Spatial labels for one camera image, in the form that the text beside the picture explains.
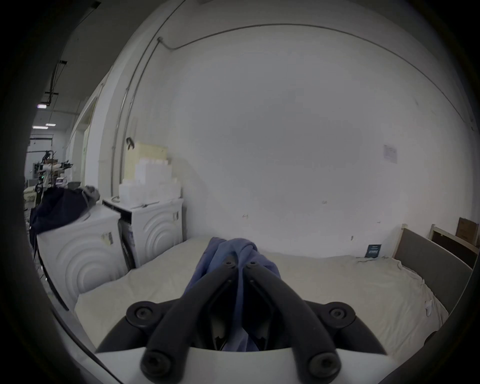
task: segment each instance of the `small card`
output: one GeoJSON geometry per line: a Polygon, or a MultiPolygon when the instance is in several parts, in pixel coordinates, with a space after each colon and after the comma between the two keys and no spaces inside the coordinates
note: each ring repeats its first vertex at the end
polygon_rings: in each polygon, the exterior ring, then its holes
{"type": "Polygon", "coordinates": [[[372,258],[378,257],[381,246],[382,246],[381,244],[370,244],[367,248],[367,254],[365,255],[365,257],[372,257],[372,258]]]}

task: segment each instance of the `bed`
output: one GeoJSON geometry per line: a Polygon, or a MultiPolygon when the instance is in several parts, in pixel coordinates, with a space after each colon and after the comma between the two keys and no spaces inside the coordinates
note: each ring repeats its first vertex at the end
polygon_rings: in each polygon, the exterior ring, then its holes
{"type": "MultiPolygon", "coordinates": [[[[75,314],[95,347],[134,302],[180,297],[208,242],[190,239],[119,280],[81,294],[75,314]]],[[[393,258],[262,253],[303,299],[351,305],[399,363],[442,326],[471,273],[453,254],[406,227],[393,258]]]]}

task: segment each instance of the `gray headboard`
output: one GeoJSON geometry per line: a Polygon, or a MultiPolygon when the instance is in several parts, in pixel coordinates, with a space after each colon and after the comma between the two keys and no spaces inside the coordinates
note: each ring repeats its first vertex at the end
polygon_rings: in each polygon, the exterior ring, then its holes
{"type": "Polygon", "coordinates": [[[455,255],[407,228],[402,228],[394,258],[423,277],[449,313],[472,273],[472,269],[455,255]]]}

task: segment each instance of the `pipe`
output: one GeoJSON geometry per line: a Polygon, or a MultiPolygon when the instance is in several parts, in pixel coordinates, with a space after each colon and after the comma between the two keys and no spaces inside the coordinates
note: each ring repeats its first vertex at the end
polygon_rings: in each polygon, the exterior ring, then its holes
{"type": "MultiPolygon", "coordinates": [[[[130,77],[130,81],[128,82],[128,85],[127,85],[127,88],[125,89],[125,95],[123,96],[123,100],[122,100],[122,103],[121,103],[121,106],[120,106],[120,112],[119,112],[119,116],[117,118],[117,125],[115,127],[115,133],[114,133],[114,140],[113,140],[113,146],[112,146],[112,165],[111,165],[111,170],[110,170],[110,173],[111,173],[111,176],[110,176],[110,194],[113,195],[113,168],[114,168],[114,164],[115,164],[115,151],[117,149],[117,138],[118,138],[118,131],[119,131],[119,128],[120,128],[120,120],[121,120],[121,115],[122,115],[122,112],[123,112],[123,106],[125,105],[125,100],[127,98],[127,94],[128,94],[128,91],[130,89],[130,86],[132,85],[132,81],[133,81],[133,77],[135,76],[136,72],[137,72],[137,69],[140,65],[140,62],[142,61],[142,59],[144,58],[144,55],[145,53],[147,52],[147,49],[148,47],[150,46],[150,44],[152,43],[153,39],[155,38],[155,36],[157,35],[157,33],[160,31],[160,29],[165,25],[165,23],[168,21],[168,19],[176,12],[176,10],[178,8],[180,8],[180,6],[182,6],[182,4],[185,2],[186,0],[183,0],[174,10],[173,12],[168,15],[168,17],[163,21],[163,23],[160,25],[160,27],[158,27],[158,29],[156,30],[156,32],[154,33],[154,35],[152,36],[152,38],[150,39],[150,41],[148,42],[147,46],[145,47],[142,55],[140,56],[140,59],[138,60],[138,63],[137,65],[135,66],[135,68],[133,69],[133,73],[132,73],[132,76],[130,77]]],[[[125,131],[127,131],[127,127],[128,127],[128,120],[125,124],[125,131]]],[[[123,142],[122,142],[122,153],[121,153],[121,157],[120,157],[120,181],[121,181],[121,177],[122,177],[122,156],[123,156],[123,142]]]]}
{"type": "Polygon", "coordinates": [[[199,37],[198,39],[195,39],[195,40],[192,40],[192,41],[189,41],[188,43],[185,43],[185,44],[182,44],[178,47],[170,47],[169,45],[167,45],[163,38],[159,37],[158,41],[161,45],[163,45],[166,49],[168,49],[170,52],[173,52],[173,51],[176,51],[177,49],[180,49],[180,48],[183,48],[183,47],[186,47],[187,45],[190,45],[190,44],[193,44],[193,43],[196,43],[198,41],[201,41],[201,40],[204,40],[204,39],[207,39],[209,37],[213,37],[213,36],[217,36],[217,35],[221,35],[221,34],[224,34],[224,33],[228,33],[228,32],[233,32],[233,31],[238,31],[238,30],[241,30],[241,29],[247,29],[247,28],[258,28],[258,27],[265,27],[265,26],[282,26],[282,25],[286,25],[286,26],[303,26],[303,27],[310,27],[310,28],[319,28],[319,29],[326,29],[328,31],[334,31],[334,32],[339,32],[339,33],[343,33],[345,35],[349,35],[349,36],[352,36],[352,37],[356,37],[356,38],[359,38],[360,40],[363,40],[363,41],[366,41],[368,43],[371,43],[373,45],[376,45],[377,47],[379,48],[382,48],[382,49],[385,49],[386,51],[394,54],[395,56],[397,56],[398,58],[400,58],[401,60],[403,60],[404,62],[406,62],[407,64],[411,65],[414,69],[416,69],[418,72],[420,72],[423,76],[425,76],[425,78],[430,81],[430,83],[432,83],[435,88],[437,88],[440,93],[447,99],[447,101],[450,103],[450,105],[453,107],[453,109],[455,110],[455,112],[457,113],[457,115],[460,117],[460,119],[465,123],[467,124],[467,122],[463,119],[462,115],[460,114],[460,112],[458,112],[458,110],[455,108],[455,106],[453,105],[453,103],[450,101],[450,99],[447,97],[447,95],[440,89],[440,87],[435,84],[435,82],[430,78],[428,77],[425,73],[423,73],[419,68],[417,68],[415,65],[413,65],[410,61],[408,61],[407,59],[401,57],[398,53],[395,53],[391,50],[389,50],[388,48],[385,48],[383,46],[381,46],[380,44],[378,43],[375,43],[369,39],[366,39],[364,37],[361,37],[361,36],[357,36],[353,33],[350,33],[350,32],[345,32],[345,31],[342,31],[340,29],[336,29],[336,28],[331,28],[331,27],[325,27],[325,26],[321,26],[321,25],[314,25],[314,24],[297,24],[297,23],[269,23],[269,24],[254,24],[254,25],[246,25],[246,26],[243,26],[243,27],[237,27],[237,28],[231,28],[231,29],[226,29],[225,31],[220,31],[220,32],[215,32],[215,33],[212,33],[212,34],[209,34],[209,35],[206,35],[206,36],[203,36],[203,37],[199,37]]]}
{"type": "Polygon", "coordinates": [[[40,109],[39,110],[40,112],[50,112],[50,113],[53,113],[53,112],[56,112],[56,113],[64,113],[65,115],[74,115],[74,116],[78,116],[80,115],[80,112],[69,112],[69,111],[62,111],[62,110],[58,110],[58,109],[40,109]]]}
{"type": "Polygon", "coordinates": [[[140,77],[138,79],[138,82],[137,82],[137,85],[135,87],[135,90],[133,92],[133,96],[132,96],[132,99],[130,101],[130,105],[128,107],[128,113],[127,113],[127,119],[125,121],[125,128],[123,129],[123,137],[122,137],[122,146],[120,148],[120,174],[119,174],[119,181],[121,181],[121,177],[123,175],[123,166],[122,166],[122,163],[123,163],[123,152],[124,152],[124,149],[125,149],[125,145],[123,143],[125,143],[125,140],[126,140],[126,136],[127,136],[127,128],[128,128],[128,121],[130,120],[130,114],[132,112],[132,107],[133,107],[133,102],[135,100],[135,96],[137,95],[137,91],[138,91],[138,87],[140,85],[140,81],[142,80],[142,77],[144,76],[144,73],[145,73],[145,70],[147,69],[147,66],[148,66],[148,63],[150,62],[150,59],[152,58],[153,56],[153,53],[155,52],[155,49],[158,47],[158,44],[160,42],[157,40],[156,44],[155,44],[155,47],[153,48],[152,50],[152,53],[150,53],[150,56],[148,57],[148,60],[142,70],[142,73],[140,74],[140,77]]]}

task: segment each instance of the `ceiling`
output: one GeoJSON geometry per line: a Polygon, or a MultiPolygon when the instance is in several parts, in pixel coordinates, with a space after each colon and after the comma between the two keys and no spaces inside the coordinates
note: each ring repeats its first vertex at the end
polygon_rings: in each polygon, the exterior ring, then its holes
{"type": "MultiPolygon", "coordinates": [[[[90,7],[79,20],[61,54],[60,60],[67,63],[58,66],[51,104],[47,109],[37,110],[33,125],[50,122],[55,123],[57,129],[71,129],[85,102],[130,36],[163,2],[102,0],[96,8],[90,7]]],[[[45,92],[49,89],[50,79],[45,92]]],[[[38,102],[47,100],[48,94],[45,93],[38,102]]]]}

